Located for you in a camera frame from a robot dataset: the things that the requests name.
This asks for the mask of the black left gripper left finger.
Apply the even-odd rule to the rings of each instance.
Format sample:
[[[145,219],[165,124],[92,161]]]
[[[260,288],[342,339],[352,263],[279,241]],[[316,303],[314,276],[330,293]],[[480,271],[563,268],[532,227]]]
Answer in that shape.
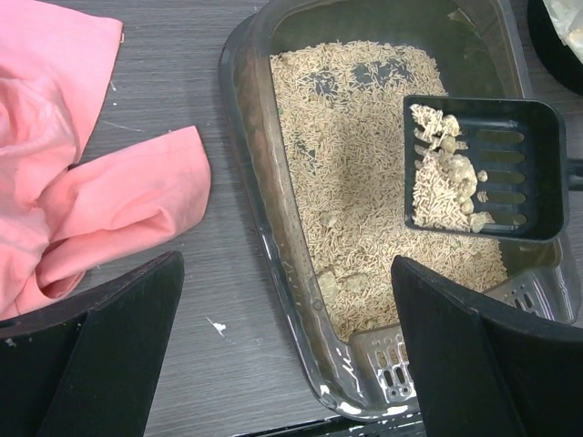
[[[171,251],[2,321],[2,435],[143,435],[184,276]]]

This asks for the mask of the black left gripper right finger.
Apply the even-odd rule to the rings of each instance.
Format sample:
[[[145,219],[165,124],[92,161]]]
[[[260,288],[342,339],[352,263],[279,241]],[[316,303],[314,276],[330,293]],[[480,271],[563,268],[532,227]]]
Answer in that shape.
[[[582,330],[465,288],[406,257],[391,267],[429,436],[579,436]]]

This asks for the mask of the beige litter clump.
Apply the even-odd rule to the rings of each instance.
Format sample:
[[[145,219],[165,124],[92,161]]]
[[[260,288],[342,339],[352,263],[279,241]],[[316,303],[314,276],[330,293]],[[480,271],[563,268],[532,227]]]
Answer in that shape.
[[[476,171],[460,153],[467,144],[457,140],[461,135],[457,118],[421,104],[412,104],[409,110],[417,124],[414,136],[422,142],[414,146],[422,158],[414,163],[413,223],[423,229],[481,232],[494,222],[490,213],[476,212],[473,201],[477,184],[487,180],[487,173]]]

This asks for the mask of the black slotted litter scoop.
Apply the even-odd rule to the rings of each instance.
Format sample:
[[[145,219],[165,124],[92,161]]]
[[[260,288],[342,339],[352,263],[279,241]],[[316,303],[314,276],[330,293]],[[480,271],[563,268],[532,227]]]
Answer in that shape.
[[[477,185],[487,200],[475,203],[492,223],[481,230],[491,239],[548,242],[567,226],[568,194],[582,189],[582,162],[567,156],[562,116],[532,99],[462,98],[411,95],[404,99],[404,223],[414,228],[413,188],[421,142],[412,105],[456,118],[466,145],[462,155],[487,180]]]

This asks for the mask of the grey plastic litter box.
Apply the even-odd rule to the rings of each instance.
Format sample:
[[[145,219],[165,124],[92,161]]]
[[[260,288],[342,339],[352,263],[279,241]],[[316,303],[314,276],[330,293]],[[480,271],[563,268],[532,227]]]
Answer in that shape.
[[[302,366],[315,397],[359,422],[418,411],[398,325],[340,340],[324,308],[281,139],[270,57],[324,42],[404,43],[429,53],[456,97],[529,97],[507,1],[271,1],[229,36],[220,88],[231,141]]]

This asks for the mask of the beige cat litter pellets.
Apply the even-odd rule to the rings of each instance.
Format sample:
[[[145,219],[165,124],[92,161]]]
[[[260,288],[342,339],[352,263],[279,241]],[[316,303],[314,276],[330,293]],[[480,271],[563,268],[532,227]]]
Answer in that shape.
[[[432,57],[412,46],[322,43],[272,56],[271,73],[303,233],[341,339],[397,322],[397,255],[477,291],[506,279],[496,241],[404,224],[403,99],[445,92]]]

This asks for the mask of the pink cloth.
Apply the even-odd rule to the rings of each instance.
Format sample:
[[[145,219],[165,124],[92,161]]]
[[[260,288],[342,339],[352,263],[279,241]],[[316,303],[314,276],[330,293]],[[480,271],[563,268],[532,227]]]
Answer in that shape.
[[[210,165],[195,127],[83,162],[122,24],[1,4],[1,316],[67,296],[89,269],[197,225]]]

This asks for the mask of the black trash bin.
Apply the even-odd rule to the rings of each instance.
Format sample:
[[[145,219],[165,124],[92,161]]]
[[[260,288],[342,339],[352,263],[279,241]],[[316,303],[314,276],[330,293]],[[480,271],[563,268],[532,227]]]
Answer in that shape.
[[[527,26],[542,65],[559,84],[582,95],[582,64],[559,39],[542,1],[527,2]]]

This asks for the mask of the translucent white bin liner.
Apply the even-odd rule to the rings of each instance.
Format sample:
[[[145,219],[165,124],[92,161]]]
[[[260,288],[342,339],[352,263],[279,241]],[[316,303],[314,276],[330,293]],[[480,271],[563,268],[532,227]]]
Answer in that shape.
[[[543,5],[562,44],[582,61],[582,0],[544,0]]]

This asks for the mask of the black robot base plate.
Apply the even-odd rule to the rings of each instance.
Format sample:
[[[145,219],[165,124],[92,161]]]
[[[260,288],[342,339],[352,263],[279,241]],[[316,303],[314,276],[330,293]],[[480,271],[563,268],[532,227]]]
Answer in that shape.
[[[249,433],[260,437],[411,437],[426,436],[419,412],[392,416],[378,422],[357,422],[343,417],[305,422],[278,429]]]

